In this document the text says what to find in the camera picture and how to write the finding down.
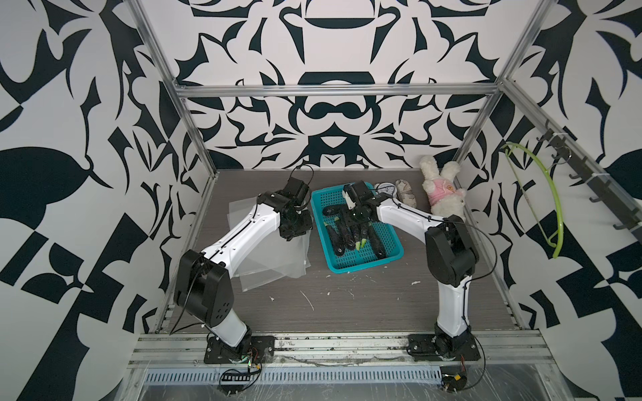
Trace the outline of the dark eggplant four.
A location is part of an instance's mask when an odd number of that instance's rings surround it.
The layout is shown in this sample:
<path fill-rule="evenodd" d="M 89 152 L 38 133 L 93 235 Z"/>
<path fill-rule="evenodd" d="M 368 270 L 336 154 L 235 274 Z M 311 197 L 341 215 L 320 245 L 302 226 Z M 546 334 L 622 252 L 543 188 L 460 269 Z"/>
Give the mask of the dark eggplant four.
<path fill-rule="evenodd" d="M 363 249 L 369 239 L 369 229 L 366 223 L 358 223 L 350 228 L 354 238 L 354 245 L 357 251 Z"/>

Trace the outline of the translucent zip-top bag top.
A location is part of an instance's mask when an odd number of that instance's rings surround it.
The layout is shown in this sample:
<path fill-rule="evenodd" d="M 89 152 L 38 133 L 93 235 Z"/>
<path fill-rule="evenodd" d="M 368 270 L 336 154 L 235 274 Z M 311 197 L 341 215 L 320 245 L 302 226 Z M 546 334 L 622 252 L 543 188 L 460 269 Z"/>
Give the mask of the translucent zip-top bag top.
<path fill-rule="evenodd" d="M 262 239 L 243 259 L 235 272 L 244 278 L 258 273 L 278 273 L 280 276 L 299 278 L 310 266 L 308 252 L 311 231 L 287 241 L 279 230 Z"/>

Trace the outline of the teal plastic basket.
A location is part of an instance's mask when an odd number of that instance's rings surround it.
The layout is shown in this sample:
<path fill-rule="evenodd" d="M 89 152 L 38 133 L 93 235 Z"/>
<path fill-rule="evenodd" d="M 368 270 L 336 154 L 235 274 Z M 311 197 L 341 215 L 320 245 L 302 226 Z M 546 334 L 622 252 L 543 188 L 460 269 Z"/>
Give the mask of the teal plastic basket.
<path fill-rule="evenodd" d="M 329 270 L 358 272 L 394 262 L 404 249 L 393 226 L 382 222 L 355 222 L 348 212 L 342 185 L 316 190 L 311 206 Z"/>

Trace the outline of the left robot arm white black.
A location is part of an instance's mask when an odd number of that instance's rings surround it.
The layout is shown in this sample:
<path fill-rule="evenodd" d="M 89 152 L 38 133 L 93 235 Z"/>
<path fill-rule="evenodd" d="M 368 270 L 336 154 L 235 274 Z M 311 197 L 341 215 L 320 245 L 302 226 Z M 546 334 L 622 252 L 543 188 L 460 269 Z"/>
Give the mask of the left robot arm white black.
<path fill-rule="evenodd" d="M 180 258 L 173 294 L 175 304 L 195 317 L 220 341 L 236 348 L 250 329 L 233 310 L 232 277 L 245 258 L 270 234 L 286 241 L 312 228 L 307 209 L 309 187 L 266 191 L 253 208 L 224 237 L 201 251 L 188 250 Z"/>

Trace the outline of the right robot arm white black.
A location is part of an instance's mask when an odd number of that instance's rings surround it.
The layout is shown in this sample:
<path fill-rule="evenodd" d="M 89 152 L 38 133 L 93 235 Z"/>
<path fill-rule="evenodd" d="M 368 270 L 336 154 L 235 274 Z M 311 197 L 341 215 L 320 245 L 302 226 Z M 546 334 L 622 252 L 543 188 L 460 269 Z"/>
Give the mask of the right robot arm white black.
<path fill-rule="evenodd" d="M 467 224 L 458 216 L 438 217 L 399 203 L 362 181 L 343 187 L 350 223 L 382 222 L 406 232 L 426 247 L 427 265 L 438 281 L 438 331 L 450 338 L 469 329 L 468 289 L 478 251 Z"/>

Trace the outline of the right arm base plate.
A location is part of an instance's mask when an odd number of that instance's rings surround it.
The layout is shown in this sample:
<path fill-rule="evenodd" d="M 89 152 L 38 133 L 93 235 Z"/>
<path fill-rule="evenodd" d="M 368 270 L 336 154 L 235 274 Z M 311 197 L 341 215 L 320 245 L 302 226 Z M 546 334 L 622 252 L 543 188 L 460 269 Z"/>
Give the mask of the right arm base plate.
<path fill-rule="evenodd" d="M 480 348 L 471 332 L 450 337 L 444 332 L 435 334 L 411 334 L 406 352 L 416 361 L 478 361 L 482 358 Z"/>

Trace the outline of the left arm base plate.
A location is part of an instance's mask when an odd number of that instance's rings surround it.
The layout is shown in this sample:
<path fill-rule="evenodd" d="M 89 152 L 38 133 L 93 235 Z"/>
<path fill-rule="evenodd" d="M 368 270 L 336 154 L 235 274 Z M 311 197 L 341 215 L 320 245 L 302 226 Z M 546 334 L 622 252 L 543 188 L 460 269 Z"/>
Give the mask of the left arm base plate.
<path fill-rule="evenodd" d="M 207 338 L 204 364 L 256 364 L 274 355 L 276 337 L 246 335 L 232 347 L 214 335 Z"/>

